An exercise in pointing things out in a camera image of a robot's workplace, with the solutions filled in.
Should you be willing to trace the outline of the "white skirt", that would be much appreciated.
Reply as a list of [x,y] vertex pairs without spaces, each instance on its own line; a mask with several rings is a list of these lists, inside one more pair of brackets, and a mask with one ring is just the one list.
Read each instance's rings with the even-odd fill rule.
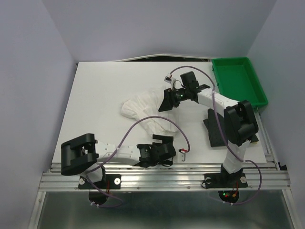
[[[174,110],[159,112],[163,99],[165,86],[152,88],[138,93],[122,103],[120,114],[126,118],[139,121],[145,117],[161,116],[178,123],[178,114]],[[175,136],[177,127],[169,121],[160,118],[150,118],[140,122],[141,127],[149,136],[166,135]]]

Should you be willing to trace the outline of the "dark grey dotted skirt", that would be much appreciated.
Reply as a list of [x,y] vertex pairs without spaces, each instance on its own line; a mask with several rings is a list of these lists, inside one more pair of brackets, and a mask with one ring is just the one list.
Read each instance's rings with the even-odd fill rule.
[[[205,127],[207,128],[208,131],[208,138],[210,142],[211,147],[221,147],[225,146],[224,141],[222,139],[216,117],[214,115],[214,110],[208,109],[208,117],[203,120],[203,123]],[[224,134],[224,138],[228,144],[228,139],[226,137],[225,131],[224,131],[224,118],[218,114],[219,122],[221,124],[221,128]],[[254,135],[251,139],[251,143],[256,143],[258,142],[259,139],[256,135]]]

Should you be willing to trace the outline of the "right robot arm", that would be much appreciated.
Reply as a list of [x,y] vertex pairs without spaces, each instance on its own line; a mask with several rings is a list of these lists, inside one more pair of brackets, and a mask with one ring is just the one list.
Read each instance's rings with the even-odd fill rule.
[[159,112],[177,108],[180,102],[194,101],[214,111],[216,122],[228,151],[222,164],[224,172],[219,175],[222,185],[230,186],[236,181],[236,174],[242,169],[246,149],[258,132],[258,124],[250,102],[236,101],[215,91],[215,87],[199,84],[194,72],[181,75],[182,87],[174,88],[175,80],[171,74],[164,81],[171,85],[164,90]]

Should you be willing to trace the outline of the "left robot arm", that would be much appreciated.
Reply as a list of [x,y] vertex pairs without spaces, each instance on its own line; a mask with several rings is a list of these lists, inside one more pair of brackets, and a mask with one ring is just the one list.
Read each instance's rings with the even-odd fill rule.
[[153,139],[161,143],[137,144],[117,147],[112,144],[98,143],[94,134],[84,134],[61,145],[61,175],[88,176],[90,183],[101,188],[106,183],[104,168],[97,163],[107,162],[133,167],[154,167],[156,165],[173,164],[176,150],[173,137],[153,135]]

